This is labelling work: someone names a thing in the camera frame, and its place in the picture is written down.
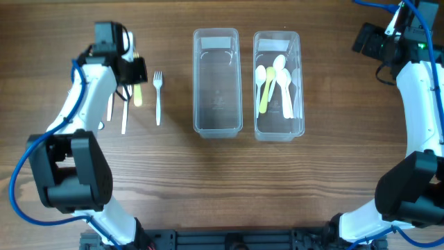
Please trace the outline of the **white spoon thin handle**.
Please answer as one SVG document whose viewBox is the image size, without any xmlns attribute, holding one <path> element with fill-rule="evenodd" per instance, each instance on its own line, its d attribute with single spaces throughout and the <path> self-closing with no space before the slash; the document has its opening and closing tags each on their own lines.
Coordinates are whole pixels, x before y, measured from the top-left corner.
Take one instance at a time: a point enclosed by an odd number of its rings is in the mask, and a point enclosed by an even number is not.
<svg viewBox="0 0 444 250">
<path fill-rule="evenodd" d="M 283 72 L 287 76 L 285 91 L 286 91 L 287 101 L 288 101 L 288 106 L 289 106 L 289 118 L 293 119 L 294 118 L 293 106 L 292 106 L 292 103 L 291 103 L 291 95 L 290 95 L 290 91 L 289 91 L 289 86 L 290 86 L 290 83 L 291 83 L 291 75 L 289 73 L 289 70 L 286 69 L 286 68 L 283 69 Z"/>
</svg>

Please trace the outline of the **beige plastic fork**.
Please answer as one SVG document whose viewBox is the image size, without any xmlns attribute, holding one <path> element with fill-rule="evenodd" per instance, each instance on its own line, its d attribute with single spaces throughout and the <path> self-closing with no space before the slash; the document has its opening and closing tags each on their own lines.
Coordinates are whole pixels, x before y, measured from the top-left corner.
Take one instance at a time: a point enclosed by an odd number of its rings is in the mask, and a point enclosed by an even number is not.
<svg viewBox="0 0 444 250">
<path fill-rule="evenodd" d="M 142 88 L 140 84 L 133 85 L 133 102 L 136 107 L 140 107 L 143 104 Z"/>
</svg>

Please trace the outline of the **beige plastic spoon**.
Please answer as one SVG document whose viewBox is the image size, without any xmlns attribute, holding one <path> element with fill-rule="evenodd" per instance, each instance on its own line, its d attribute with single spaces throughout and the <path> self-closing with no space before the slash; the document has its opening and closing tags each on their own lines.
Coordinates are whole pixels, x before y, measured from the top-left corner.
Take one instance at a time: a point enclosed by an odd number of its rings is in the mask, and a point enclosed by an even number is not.
<svg viewBox="0 0 444 250">
<path fill-rule="evenodd" d="M 268 96 L 269 91 L 271 87 L 271 82 L 275 78 L 275 68 L 274 67 L 267 67 L 266 68 L 266 81 L 265 81 L 265 88 L 263 91 L 263 95 L 259 104 L 259 112 L 261 114 L 264 114 L 267 110 L 268 106 Z"/>
</svg>

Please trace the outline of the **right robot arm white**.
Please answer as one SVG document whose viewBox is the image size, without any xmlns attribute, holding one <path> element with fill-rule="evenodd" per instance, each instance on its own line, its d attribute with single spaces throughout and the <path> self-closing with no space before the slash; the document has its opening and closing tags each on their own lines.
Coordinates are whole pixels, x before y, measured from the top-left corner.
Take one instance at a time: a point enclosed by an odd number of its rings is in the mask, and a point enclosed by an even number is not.
<svg viewBox="0 0 444 250">
<path fill-rule="evenodd" d="M 439 3 L 402 0 L 373 6 L 393 18 L 387 28 L 363 24 L 352 49 L 389 67 L 389 84 L 402 97 L 407 152 L 378 181 L 374 199 L 326 225 L 335 234 L 325 243 L 355 249 L 399 233 L 413 246 L 437 247 L 442 239 L 419 243 L 405 231 L 443 225 L 443 46 L 432 40 Z"/>
</svg>

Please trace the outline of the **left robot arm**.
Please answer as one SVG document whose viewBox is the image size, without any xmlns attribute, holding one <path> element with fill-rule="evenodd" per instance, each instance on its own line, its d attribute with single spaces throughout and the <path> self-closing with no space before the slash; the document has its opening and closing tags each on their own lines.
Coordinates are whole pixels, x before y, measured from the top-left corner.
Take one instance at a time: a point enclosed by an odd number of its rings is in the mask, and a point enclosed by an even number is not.
<svg viewBox="0 0 444 250">
<path fill-rule="evenodd" d="M 147 80 L 142 57 L 134 57 L 132 33 L 118 22 L 97 22 L 95 41 L 71 68 L 72 87 L 46 133 L 31 135 L 24 155 L 40 201 L 83 220 L 111 249 L 154 249 L 139 220 L 113 197 L 112 172 L 96 140 L 109 98 L 119 86 Z"/>
</svg>

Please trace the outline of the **white spoon wide handle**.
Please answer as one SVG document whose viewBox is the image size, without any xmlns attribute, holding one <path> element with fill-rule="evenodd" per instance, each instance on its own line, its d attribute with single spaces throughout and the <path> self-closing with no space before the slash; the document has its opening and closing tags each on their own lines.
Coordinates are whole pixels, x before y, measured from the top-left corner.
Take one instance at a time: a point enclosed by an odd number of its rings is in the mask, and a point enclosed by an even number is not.
<svg viewBox="0 0 444 250">
<path fill-rule="evenodd" d="M 291 112 L 289 109 L 289 103 L 286 91 L 286 86 L 287 86 L 286 72 L 284 70 L 280 70 L 277 73 L 276 79 L 277 79 L 277 84 L 280 86 L 281 89 L 283 116 L 285 119 L 291 119 Z"/>
</svg>

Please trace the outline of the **white spoon ridged bowl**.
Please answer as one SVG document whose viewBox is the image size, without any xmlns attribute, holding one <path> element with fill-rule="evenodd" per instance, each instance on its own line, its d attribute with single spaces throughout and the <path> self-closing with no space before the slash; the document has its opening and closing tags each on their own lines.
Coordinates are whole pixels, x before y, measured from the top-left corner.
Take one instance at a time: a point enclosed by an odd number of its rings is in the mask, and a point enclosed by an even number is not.
<svg viewBox="0 0 444 250">
<path fill-rule="evenodd" d="M 255 118 L 259 117 L 259 104 L 261 99 L 261 86 L 266 81 L 266 68 L 263 65 L 259 65 L 255 69 L 255 85 L 256 85 L 256 97 L 255 97 Z"/>
</svg>

